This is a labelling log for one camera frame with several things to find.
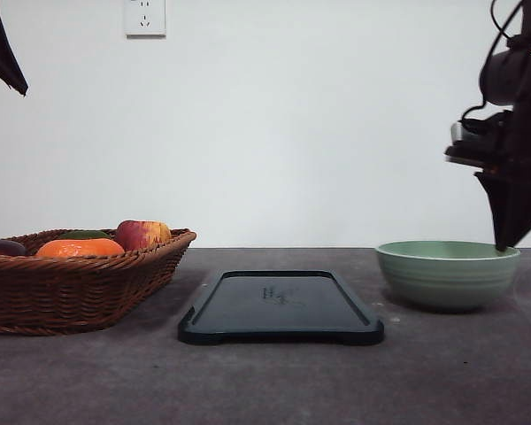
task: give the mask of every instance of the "power socket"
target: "power socket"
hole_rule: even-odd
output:
[[[124,0],[127,36],[165,36],[165,0]]]

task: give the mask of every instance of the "black tray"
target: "black tray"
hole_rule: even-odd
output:
[[[221,272],[178,331],[188,344],[383,340],[383,324],[342,279],[324,270]]]

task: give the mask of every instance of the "tabletop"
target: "tabletop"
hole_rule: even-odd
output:
[[[338,273],[385,340],[189,345],[177,325],[218,270]],[[471,313],[388,290],[370,249],[189,249],[170,284],[105,330],[0,335],[2,424],[531,425],[531,249]]]

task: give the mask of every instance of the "ceramic bowl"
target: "ceramic bowl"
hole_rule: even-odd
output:
[[[406,241],[376,248],[391,289],[413,303],[471,310],[501,296],[512,284],[519,250],[488,243]]]

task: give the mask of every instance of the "wicker basket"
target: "wicker basket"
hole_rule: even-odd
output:
[[[23,243],[32,255],[67,231],[8,239]],[[169,283],[195,238],[188,229],[173,230],[167,243],[110,257],[0,255],[0,333],[48,336],[108,328]]]

